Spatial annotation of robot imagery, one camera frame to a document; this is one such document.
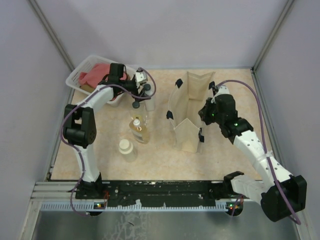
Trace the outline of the white bottle grey cap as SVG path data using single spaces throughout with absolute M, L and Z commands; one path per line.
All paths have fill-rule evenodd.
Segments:
M 148 97 L 148 99 L 144 101 L 145 109 L 147 112 L 153 112 L 156 108 L 156 100 L 155 97 L 152 96 L 154 94 L 154 90 L 150 84 L 146 83 L 143 85 L 143 91 L 144 95 Z

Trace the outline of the clear bottle grey cap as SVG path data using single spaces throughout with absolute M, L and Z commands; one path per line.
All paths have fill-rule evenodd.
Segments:
M 134 101 L 129 113 L 132 120 L 138 119 L 144 125 L 148 124 L 149 117 L 144 102 Z

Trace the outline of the amber liquid bottle white cap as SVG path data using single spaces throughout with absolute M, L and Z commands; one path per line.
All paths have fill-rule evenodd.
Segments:
M 134 119 L 129 124 L 134 138 L 141 144 L 147 144 L 150 141 L 150 133 L 143 122 Z

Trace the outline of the cream canvas tote bag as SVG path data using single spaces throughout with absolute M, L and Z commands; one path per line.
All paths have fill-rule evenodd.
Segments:
M 198 112 L 212 95 L 210 84 L 215 72 L 198 75 L 186 72 L 175 82 L 169 100 L 166 118 L 173 127 L 174 147 L 189 153 L 198 153 L 204 142 L 203 127 Z

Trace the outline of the cream bottle round cap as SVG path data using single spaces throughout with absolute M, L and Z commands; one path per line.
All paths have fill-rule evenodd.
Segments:
M 119 142 L 118 150 L 125 159 L 125 161 L 132 163 L 137 159 L 137 151 L 133 143 L 127 139 L 122 139 Z

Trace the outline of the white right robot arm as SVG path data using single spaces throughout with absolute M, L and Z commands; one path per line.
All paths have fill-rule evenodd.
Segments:
M 209 97 L 198 112 L 206 125 L 218 124 L 221 134 L 237 147 L 261 176 L 256 181 L 243 173 L 225 176 L 223 192 L 229 198 L 238 194 L 258 203 L 269 220 L 277 222 L 300 212 L 306 207 L 307 182 L 294 176 L 273 156 L 266 152 L 252 125 L 238 116 L 231 94 Z

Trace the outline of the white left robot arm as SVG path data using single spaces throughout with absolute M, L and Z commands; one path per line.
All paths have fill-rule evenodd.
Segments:
M 107 102 L 123 93 L 137 102 L 151 100 L 154 94 L 146 93 L 148 81 L 153 82 L 154 78 L 142 67 L 129 78 L 124 64 L 111 63 L 108 74 L 102 77 L 90 95 L 77 104 L 65 106 L 60 139 L 75 152 L 80 169 L 80 178 L 75 186 L 77 190 L 86 191 L 95 199 L 104 192 L 93 147 L 97 136 L 95 114 Z

